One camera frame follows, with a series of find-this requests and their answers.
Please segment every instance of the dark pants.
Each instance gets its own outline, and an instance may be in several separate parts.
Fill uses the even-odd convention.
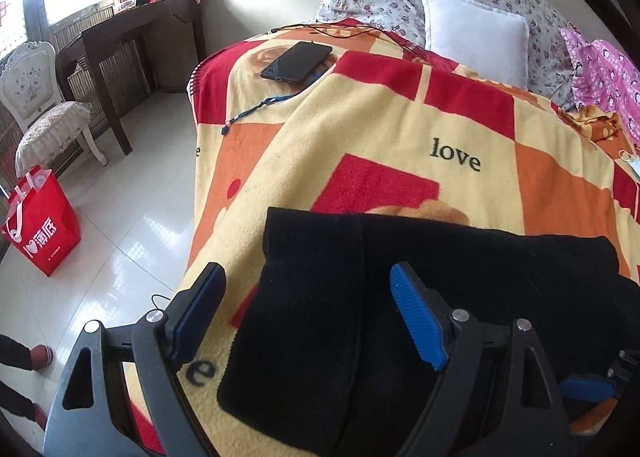
[[[18,369],[32,370],[31,351],[17,341],[0,334],[0,363]],[[19,417],[35,419],[35,409],[31,399],[20,395],[0,381],[0,407]]]

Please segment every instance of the blanket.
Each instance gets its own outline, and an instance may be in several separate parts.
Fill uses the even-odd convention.
[[[326,72],[222,135],[244,110],[300,91],[260,77],[300,40],[333,48]],[[235,44],[201,63],[189,90],[198,130],[196,228],[178,290],[209,261],[225,268],[227,290],[180,380],[225,457],[307,455],[243,424],[216,397],[264,265],[269,206],[436,218],[519,235],[603,235],[620,274],[639,281],[639,187],[619,160],[620,151],[635,150],[612,112],[567,114],[355,20]],[[147,415],[134,373],[127,382]]]

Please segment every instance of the white floor tile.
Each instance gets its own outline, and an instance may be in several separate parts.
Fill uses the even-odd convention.
[[[195,150],[196,126],[191,103],[183,94],[153,94],[135,112],[122,118],[122,125],[133,145],[138,140]]]
[[[193,236],[193,163],[152,202],[118,245],[171,289],[182,281]]]
[[[51,347],[58,346],[84,294],[115,251],[115,245],[81,213],[78,213],[78,221],[80,243],[49,278],[25,259],[24,289],[36,321]]]
[[[21,264],[23,257],[17,250],[13,251],[15,252],[7,252],[0,263],[0,333],[31,348],[46,341],[31,312],[21,278],[17,275],[17,271],[26,267]],[[42,372],[29,372],[0,365],[0,380],[37,403],[46,378]],[[6,410],[2,413],[27,443],[36,450],[42,449],[44,433],[38,425],[11,415]]]
[[[140,141],[73,204],[118,244],[193,156],[191,148]]]
[[[91,319],[107,327],[136,322],[154,307],[152,294],[172,296],[186,267],[196,139],[188,98],[155,94],[122,121],[130,155],[108,130],[96,140],[106,167],[83,153],[60,176],[78,214],[78,246],[50,278],[14,247],[0,262],[0,333],[55,348],[50,367],[37,373],[0,367],[0,379],[46,411],[82,326]],[[35,423],[6,417],[42,449]]]
[[[40,401],[42,408],[50,408],[60,374],[84,324],[100,320],[105,327],[137,322],[154,309],[152,294],[170,297],[171,289],[160,283],[120,250],[116,250],[98,273],[94,283],[78,306],[56,349],[54,364],[42,371],[46,378]],[[161,307],[166,302],[157,300]]]

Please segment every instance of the wooden table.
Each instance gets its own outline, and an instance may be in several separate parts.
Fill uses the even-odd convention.
[[[104,115],[122,151],[127,155],[131,153],[132,148],[113,106],[107,83],[100,70],[100,62],[113,56],[121,42],[133,40],[136,43],[142,71],[149,88],[151,91],[155,90],[156,81],[142,35],[155,20],[169,14],[185,23],[191,23],[196,55],[199,62],[203,61],[206,58],[206,50],[200,6],[195,0],[161,0],[115,14],[112,18],[82,31],[80,36],[62,49],[56,57],[56,73],[62,94],[67,101],[75,100],[68,78],[76,71],[77,63],[84,58]]]

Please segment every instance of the smartphone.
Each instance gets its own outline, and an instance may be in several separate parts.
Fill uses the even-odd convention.
[[[298,83],[305,79],[333,49],[328,45],[298,42],[273,61],[260,75],[267,80]]]

